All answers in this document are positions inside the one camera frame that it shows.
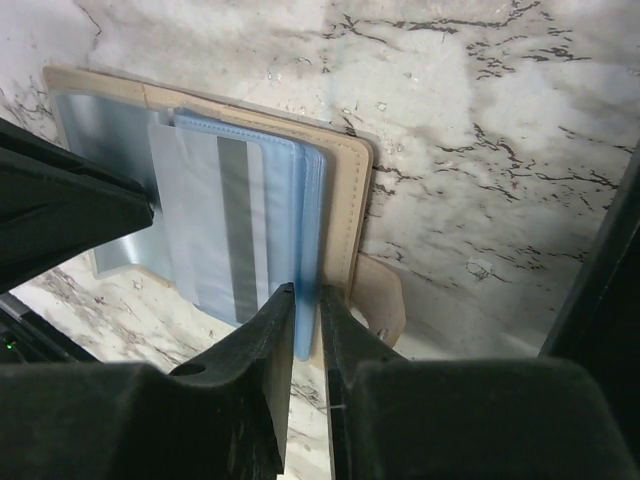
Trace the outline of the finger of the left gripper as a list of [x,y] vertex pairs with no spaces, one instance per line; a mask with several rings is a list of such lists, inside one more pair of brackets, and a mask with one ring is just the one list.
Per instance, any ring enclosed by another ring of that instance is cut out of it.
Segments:
[[152,225],[143,187],[1,121],[1,291]]

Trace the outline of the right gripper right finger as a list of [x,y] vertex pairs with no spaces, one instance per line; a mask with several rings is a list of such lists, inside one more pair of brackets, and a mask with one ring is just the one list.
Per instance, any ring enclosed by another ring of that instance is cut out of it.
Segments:
[[411,361],[321,291],[336,479],[635,479],[605,397],[554,359]]

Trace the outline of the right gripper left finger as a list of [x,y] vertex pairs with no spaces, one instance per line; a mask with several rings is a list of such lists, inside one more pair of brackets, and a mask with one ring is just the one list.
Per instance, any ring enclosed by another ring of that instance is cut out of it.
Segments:
[[5,479],[274,479],[284,470],[295,295],[162,372],[103,363],[1,298]]

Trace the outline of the white VIP card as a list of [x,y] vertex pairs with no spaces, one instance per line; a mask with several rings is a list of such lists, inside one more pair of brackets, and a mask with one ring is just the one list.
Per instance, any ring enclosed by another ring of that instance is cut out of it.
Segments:
[[165,125],[148,137],[179,293],[222,321],[246,322],[269,287],[261,147]]

